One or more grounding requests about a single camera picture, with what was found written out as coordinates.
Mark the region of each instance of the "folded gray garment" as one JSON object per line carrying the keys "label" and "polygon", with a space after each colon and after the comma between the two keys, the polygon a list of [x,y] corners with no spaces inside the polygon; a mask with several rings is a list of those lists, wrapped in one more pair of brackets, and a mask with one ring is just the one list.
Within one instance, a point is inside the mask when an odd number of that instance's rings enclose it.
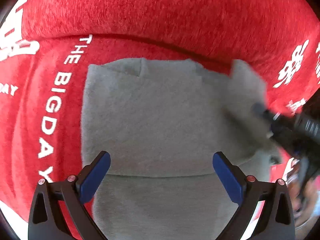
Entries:
{"label": "folded gray garment", "polygon": [[89,66],[82,158],[111,155],[93,208],[107,237],[214,239],[236,208],[212,168],[217,151],[268,180],[278,152],[246,112],[265,84],[242,61],[233,69],[229,78],[191,60],[144,58]]}

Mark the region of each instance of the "red fabric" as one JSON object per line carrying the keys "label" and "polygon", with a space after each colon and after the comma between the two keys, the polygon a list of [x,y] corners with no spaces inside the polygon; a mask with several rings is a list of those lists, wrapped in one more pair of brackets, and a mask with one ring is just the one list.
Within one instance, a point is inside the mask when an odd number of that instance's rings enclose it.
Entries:
{"label": "red fabric", "polygon": [[[318,88],[320,25],[305,0],[28,0],[22,8],[22,38],[38,41],[40,49],[0,61],[0,83],[18,87],[14,96],[10,90],[0,93],[0,199],[25,220],[39,171],[53,167],[50,178],[57,181],[81,169],[80,117],[89,64],[192,58],[229,73],[231,60],[239,58],[268,82],[269,107],[288,113],[290,100],[307,100]],[[89,44],[79,41],[89,34]],[[279,71],[307,40],[299,71],[274,88]],[[75,45],[87,47],[71,54]],[[64,64],[68,55],[81,58]],[[54,85],[58,72],[72,73],[67,85]],[[46,111],[51,96],[62,100],[56,113]],[[42,131],[44,116],[57,119],[52,135]],[[42,158],[40,138],[54,148]],[[72,232],[79,237],[74,227]]]}

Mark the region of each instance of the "blue gripper pad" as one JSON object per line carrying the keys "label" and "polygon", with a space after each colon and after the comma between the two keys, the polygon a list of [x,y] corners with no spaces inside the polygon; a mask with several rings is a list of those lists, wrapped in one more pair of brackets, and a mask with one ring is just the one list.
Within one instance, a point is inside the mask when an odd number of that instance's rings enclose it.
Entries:
{"label": "blue gripper pad", "polygon": [[107,152],[100,152],[94,161],[85,166],[79,173],[79,200],[82,204],[89,202],[111,165],[111,157]]}
{"label": "blue gripper pad", "polygon": [[240,183],[238,179],[243,179],[245,175],[241,174],[237,179],[237,174],[234,174],[234,167],[222,152],[216,152],[212,158],[212,166],[222,182],[226,192],[232,202],[241,205],[244,198],[245,184]]}

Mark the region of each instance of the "metal screw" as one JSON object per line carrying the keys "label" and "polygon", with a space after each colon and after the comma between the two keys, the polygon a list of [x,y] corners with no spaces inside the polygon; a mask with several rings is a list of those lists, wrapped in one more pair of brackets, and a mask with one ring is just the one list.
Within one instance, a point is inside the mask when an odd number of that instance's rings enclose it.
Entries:
{"label": "metal screw", "polygon": [[39,179],[39,181],[38,181],[38,184],[39,185],[42,185],[42,184],[44,184],[45,183],[45,179]]}
{"label": "metal screw", "polygon": [[250,182],[254,182],[254,181],[256,181],[256,178],[255,178],[255,176],[248,175],[247,176],[247,180],[250,181]]}
{"label": "metal screw", "polygon": [[76,179],[76,176],[75,176],[75,175],[70,175],[70,176],[68,177],[68,181],[69,181],[69,182],[73,182],[73,181],[75,181],[75,179]]}
{"label": "metal screw", "polygon": [[283,186],[285,184],[284,180],[283,179],[278,179],[278,183]]}

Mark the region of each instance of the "gray cloth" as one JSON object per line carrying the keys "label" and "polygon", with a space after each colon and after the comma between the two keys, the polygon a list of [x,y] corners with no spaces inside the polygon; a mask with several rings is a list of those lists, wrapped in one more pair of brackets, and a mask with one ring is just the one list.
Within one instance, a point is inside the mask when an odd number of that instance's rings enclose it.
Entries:
{"label": "gray cloth", "polygon": [[[216,151],[245,173],[268,180],[270,155],[277,152],[264,131],[255,135],[263,124],[247,125],[245,111],[228,109],[234,89],[244,86],[242,74],[251,72],[236,63],[231,78],[191,60],[89,66],[82,158],[86,165],[101,150],[111,155],[93,207],[107,237],[214,239],[236,209],[212,168]],[[263,101],[264,82],[252,78],[257,96],[249,101]]]}

